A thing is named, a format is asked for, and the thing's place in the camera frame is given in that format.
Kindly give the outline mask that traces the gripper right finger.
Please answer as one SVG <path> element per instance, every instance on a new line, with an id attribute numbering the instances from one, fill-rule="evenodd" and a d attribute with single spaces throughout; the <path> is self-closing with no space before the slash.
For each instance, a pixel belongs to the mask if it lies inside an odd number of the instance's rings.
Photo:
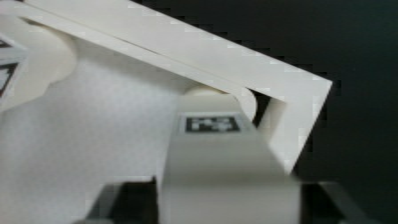
<path id="1" fill-rule="evenodd" d="M 299 224 L 381 224 L 336 182 L 306 182 L 301 196 Z"/>

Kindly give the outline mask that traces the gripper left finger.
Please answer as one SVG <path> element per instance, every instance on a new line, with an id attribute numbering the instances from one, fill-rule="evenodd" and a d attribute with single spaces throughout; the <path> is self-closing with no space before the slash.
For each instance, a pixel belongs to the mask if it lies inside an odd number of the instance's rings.
<path id="1" fill-rule="evenodd" d="M 158 224 L 157 182 L 103 187 L 87 216 L 73 224 Z"/>

